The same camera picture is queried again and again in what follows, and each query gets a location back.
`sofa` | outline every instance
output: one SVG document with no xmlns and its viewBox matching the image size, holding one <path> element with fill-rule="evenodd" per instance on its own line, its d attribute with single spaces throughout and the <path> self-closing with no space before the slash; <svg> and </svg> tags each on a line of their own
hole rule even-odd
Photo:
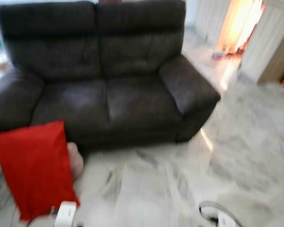
<svg viewBox="0 0 284 227">
<path fill-rule="evenodd" d="M 181 55 L 181 0 L 0 6 L 0 132 L 65 121 L 79 148 L 188 141 L 220 99 Z"/>
</svg>

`marble floor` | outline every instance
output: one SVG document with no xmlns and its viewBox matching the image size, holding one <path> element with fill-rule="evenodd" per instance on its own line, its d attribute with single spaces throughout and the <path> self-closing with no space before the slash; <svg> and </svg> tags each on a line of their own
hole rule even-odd
<svg viewBox="0 0 284 227">
<path fill-rule="evenodd" d="M 211 227 L 198 213 L 210 200 L 244 227 L 284 227 L 284 87 L 256 86 L 237 73 L 237 59 L 215 62 L 212 52 L 186 32 L 183 53 L 222 94 L 205 126 L 188 143 L 91 153 L 74 183 L 75 225 Z M 25 226 L 18 219 L 2 183 L 0 227 Z"/>
</svg>

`dark brown sofa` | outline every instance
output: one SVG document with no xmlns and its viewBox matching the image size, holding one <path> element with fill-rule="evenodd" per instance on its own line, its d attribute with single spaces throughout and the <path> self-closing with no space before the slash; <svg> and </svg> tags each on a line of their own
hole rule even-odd
<svg viewBox="0 0 284 227">
<path fill-rule="evenodd" d="M 65 120 L 79 146 L 187 141 L 220 96 L 181 55 L 180 0 L 0 6 L 0 131 Z"/>
</svg>

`sofa armrest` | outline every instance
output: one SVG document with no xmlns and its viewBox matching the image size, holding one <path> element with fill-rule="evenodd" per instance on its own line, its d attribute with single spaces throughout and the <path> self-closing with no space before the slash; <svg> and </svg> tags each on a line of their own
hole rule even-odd
<svg viewBox="0 0 284 227">
<path fill-rule="evenodd" d="M 220 100 L 219 93 L 183 55 L 166 62 L 159 76 L 183 116 Z"/>
<path fill-rule="evenodd" d="M 0 79 L 0 131 L 28 126 L 44 82 L 31 73 L 18 69 Z"/>
</svg>

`red cushion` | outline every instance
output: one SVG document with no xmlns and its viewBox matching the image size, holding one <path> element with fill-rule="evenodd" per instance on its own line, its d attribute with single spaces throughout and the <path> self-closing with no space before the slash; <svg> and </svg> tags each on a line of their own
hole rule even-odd
<svg viewBox="0 0 284 227">
<path fill-rule="evenodd" d="M 64 122 L 0 133 L 0 164 L 21 220 L 79 200 L 72 187 Z"/>
</svg>

